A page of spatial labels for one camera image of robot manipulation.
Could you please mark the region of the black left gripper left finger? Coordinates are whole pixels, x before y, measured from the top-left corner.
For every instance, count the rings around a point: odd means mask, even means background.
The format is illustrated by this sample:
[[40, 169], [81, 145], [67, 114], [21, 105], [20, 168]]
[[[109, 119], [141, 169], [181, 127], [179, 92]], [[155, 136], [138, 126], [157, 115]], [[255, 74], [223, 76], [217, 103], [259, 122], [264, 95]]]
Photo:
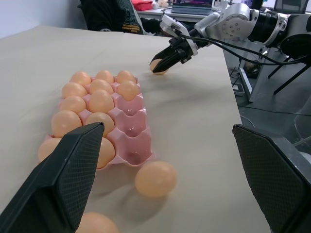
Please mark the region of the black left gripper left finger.
[[67, 133], [0, 214], [0, 233], [75, 233], [94, 182], [104, 124]]

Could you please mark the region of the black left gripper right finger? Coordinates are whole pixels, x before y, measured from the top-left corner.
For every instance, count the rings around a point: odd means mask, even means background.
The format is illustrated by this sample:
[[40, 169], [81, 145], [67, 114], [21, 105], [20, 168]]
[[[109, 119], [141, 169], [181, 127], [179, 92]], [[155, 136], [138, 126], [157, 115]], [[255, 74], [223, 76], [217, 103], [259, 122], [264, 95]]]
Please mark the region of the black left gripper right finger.
[[242, 166], [272, 233], [311, 233], [311, 156], [285, 137], [236, 124]]

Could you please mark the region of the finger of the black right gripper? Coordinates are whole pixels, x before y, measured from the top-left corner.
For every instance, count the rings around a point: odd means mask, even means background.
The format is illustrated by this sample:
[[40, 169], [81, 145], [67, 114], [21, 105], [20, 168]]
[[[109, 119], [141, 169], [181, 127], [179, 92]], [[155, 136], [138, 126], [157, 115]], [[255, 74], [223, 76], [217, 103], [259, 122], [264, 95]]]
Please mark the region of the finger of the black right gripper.
[[163, 61], [161, 61], [154, 69], [154, 72], [161, 72], [164, 71], [166, 69], [171, 68], [172, 66], [174, 66], [175, 64], [165, 64]]
[[163, 61], [165, 64], [176, 64], [180, 61], [178, 49], [173, 48], [171, 46], [165, 48], [161, 52], [157, 53], [151, 62], [160, 59]]

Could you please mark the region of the light orange egg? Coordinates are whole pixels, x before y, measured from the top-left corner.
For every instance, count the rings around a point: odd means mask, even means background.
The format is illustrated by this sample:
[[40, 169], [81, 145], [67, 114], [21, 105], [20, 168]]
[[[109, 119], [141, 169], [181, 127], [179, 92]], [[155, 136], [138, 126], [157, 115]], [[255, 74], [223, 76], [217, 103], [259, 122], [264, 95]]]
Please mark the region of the light orange egg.
[[106, 138], [102, 138], [97, 169], [104, 168], [115, 157], [115, 148], [113, 144]]
[[95, 79], [89, 86], [89, 93], [92, 95], [97, 90], [104, 90], [110, 95], [114, 93], [112, 86], [105, 80]]
[[114, 82], [114, 76], [108, 70], [101, 70], [101, 71], [99, 71], [96, 74], [95, 79], [96, 80], [104, 80], [104, 81], [106, 81], [108, 83], [113, 83]]
[[128, 70], [122, 70], [120, 71], [116, 76], [116, 82], [117, 83], [123, 83], [125, 81], [132, 81], [136, 83], [135, 76]]
[[91, 76], [89, 74], [87, 74], [86, 72], [76, 72], [72, 75], [70, 82], [72, 83], [77, 83], [83, 87], [89, 85], [92, 80], [91, 80]]
[[161, 71], [161, 72], [154, 72], [155, 67], [162, 61], [162, 59], [155, 59], [150, 63], [150, 71], [152, 71], [155, 75], [163, 75], [165, 74], [168, 69]]
[[131, 101], [140, 94], [140, 87], [133, 81], [124, 81], [118, 86], [117, 93], [126, 101]]
[[96, 113], [108, 113], [114, 108], [114, 101], [111, 95], [105, 90], [96, 90], [90, 95], [88, 102], [89, 111]]
[[117, 225], [108, 217], [89, 212], [82, 215], [75, 233], [120, 233]]
[[86, 119], [86, 125], [95, 123], [95, 122], [103, 123], [104, 125], [103, 137], [107, 137], [107, 135], [115, 128], [113, 119], [108, 114], [105, 114], [105, 113], [101, 113], [101, 112], [92, 113]]
[[60, 141], [61, 138], [49, 138], [40, 145], [38, 149], [38, 159], [40, 163], [55, 150]]
[[86, 102], [79, 96], [69, 96], [60, 102], [59, 110], [73, 111], [78, 114], [86, 109]]
[[64, 99], [70, 96], [83, 97], [85, 95], [87, 95], [86, 89], [78, 83], [69, 82], [62, 88], [62, 97]]
[[176, 169], [167, 162], [155, 161], [144, 165], [136, 174], [136, 190], [151, 198], [170, 194], [178, 180]]
[[63, 137], [68, 132], [81, 127], [79, 116], [70, 110], [62, 110], [52, 117], [52, 133], [55, 137]]

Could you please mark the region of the pink plastic egg carton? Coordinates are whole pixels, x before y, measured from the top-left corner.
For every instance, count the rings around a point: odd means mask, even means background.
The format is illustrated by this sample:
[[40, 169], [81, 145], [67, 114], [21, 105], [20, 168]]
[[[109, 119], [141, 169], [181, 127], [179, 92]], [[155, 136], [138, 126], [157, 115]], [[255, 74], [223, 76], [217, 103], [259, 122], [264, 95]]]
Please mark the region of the pink plastic egg carton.
[[[147, 125], [147, 113], [142, 93], [140, 92], [133, 100], [126, 101], [117, 93], [120, 83], [116, 82], [116, 77], [110, 85], [114, 90], [114, 93], [111, 94], [114, 108], [106, 114], [113, 119], [115, 128], [105, 138], [113, 144], [115, 157], [104, 168], [114, 164], [140, 166], [155, 157], [151, 150], [151, 131]], [[86, 119], [93, 113], [88, 109], [91, 95], [89, 86], [90, 84], [84, 87], [87, 95], [81, 97], [86, 102], [86, 109], [77, 114], [82, 126], [86, 125]], [[55, 138], [53, 133], [48, 135], [45, 140], [49, 138]]]

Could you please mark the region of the white desk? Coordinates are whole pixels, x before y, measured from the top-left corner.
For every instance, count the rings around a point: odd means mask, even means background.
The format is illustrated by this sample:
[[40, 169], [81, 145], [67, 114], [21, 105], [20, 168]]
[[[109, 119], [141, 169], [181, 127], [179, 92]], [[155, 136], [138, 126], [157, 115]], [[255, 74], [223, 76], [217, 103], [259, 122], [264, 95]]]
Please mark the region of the white desk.
[[154, 18], [160, 20], [163, 14], [168, 15], [178, 21], [196, 23], [207, 16], [207, 14], [181, 14], [172, 13], [171, 8], [167, 9], [152, 9], [146, 11], [137, 11], [138, 15], [142, 18]]

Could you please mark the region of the open laptop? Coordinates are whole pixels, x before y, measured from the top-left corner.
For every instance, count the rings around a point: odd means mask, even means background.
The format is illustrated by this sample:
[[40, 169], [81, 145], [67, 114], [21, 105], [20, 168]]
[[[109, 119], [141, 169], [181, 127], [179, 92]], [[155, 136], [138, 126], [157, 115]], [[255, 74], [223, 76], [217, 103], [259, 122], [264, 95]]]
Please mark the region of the open laptop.
[[173, 0], [172, 13], [208, 15], [212, 13], [215, 0]]

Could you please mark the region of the red cloth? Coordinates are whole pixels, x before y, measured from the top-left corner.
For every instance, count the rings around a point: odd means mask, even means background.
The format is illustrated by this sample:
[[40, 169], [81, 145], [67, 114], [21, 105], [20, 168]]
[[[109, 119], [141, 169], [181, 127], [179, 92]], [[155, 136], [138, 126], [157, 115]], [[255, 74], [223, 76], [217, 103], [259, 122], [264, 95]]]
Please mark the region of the red cloth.
[[131, 0], [134, 8], [137, 11], [146, 11], [146, 10], [152, 10], [152, 0]]

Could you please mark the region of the person in black clothes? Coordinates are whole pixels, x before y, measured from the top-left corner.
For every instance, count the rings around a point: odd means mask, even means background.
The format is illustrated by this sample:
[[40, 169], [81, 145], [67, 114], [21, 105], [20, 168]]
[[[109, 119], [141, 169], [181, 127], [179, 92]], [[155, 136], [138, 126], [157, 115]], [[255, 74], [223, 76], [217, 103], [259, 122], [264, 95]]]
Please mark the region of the person in black clothes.
[[160, 21], [139, 17], [131, 0], [80, 0], [87, 29], [147, 35], [162, 33]]

